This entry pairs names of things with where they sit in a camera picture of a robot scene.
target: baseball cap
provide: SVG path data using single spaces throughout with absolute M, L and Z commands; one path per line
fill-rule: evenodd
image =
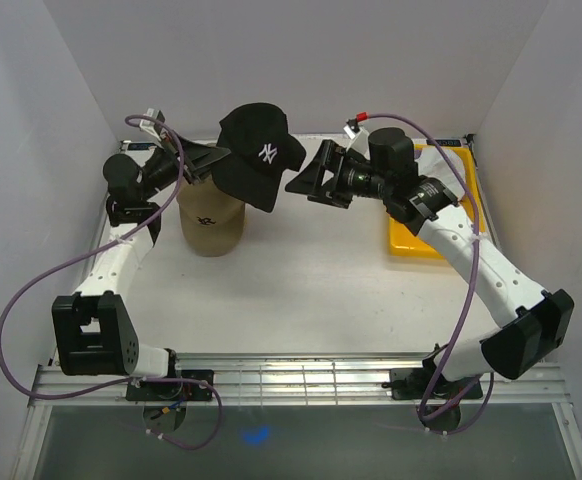
M 289 134 L 287 116 L 270 103 L 250 103 L 229 113 L 220 126 L 217 145 L 231 154 L 213 165 L 213 181 L 226 194 L 273 211 L 282 173 L 298 172 L 306 156 Z
M 229 253 L 244 231 L 244 202 L 219 190 L 211 176 L 202 183 L 185 183 L 177 196 L 182 234 L 203 257 Z

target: brown hat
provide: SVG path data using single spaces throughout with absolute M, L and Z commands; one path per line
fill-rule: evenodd
M 184 184 L 177 200 L 182 233 L 198 255 L 219 257 L 238 244 L 244 231 L 244 202 L 218 190 L 210 176 L 197 185 Z

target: white logo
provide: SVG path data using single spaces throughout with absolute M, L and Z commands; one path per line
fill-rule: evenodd
M 265 143 L 262 147 L 262 151 L 258 153 L 258 156 L 262 156 L 262 161 L 267 162 L 269 165 L 273 163 L 273 159 L 278 154 L 278 149 L 273 148 L 270 143 Z

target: yellow bin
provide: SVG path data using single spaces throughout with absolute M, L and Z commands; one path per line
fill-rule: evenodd
M 426 145 L 415 145 L 416 150 L 422 150 Z M 473 156 L 471 151 L 467 147 L 444 147 L 449 150 L 453 150 L 464 164 L 464 171 L 466 176 L 467 185 L 469 190 L 473 193 L 473 196 L 478 203 L 478 210 L 480 211 L 480 231 L 485 231 L 484 225 L 484 212 L 482 211 L 482 202 L 480 201 L 480 194 L 478 193 L 478 182 L 476 179 L 475 164 L 473 163 Z M 464 207 L 469 218 L 475 221 L 473 218 L 473 212 L 471 210 L 471 202 L 465 195 L 460 201 L 460 205 Z M 420 257 L 420 258 L 440 258 L 442 255 L 436 252 L 429 245 L 424 243 L 419 238 L 413 236 L 413 234 L 404 225 L 399 224 L 391 217 L 389 217 L 389 253 L 392 255 L 398 255 L 401 257 Z

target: yankees logo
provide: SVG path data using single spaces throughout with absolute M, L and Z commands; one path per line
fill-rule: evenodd
M 209 217 L 198 217 L 198 223 L 200 225 L 215 225 L 215 221 L 211 220 Z
M 263 162 L 267 162 L 269 165 L 273 163 L 273 159 L 278 154 L 278 149 L 274 148 L 270 143 L 265 143 L 262 147 L 262 151 L 258 153 L 258 156 L 262 157 Z

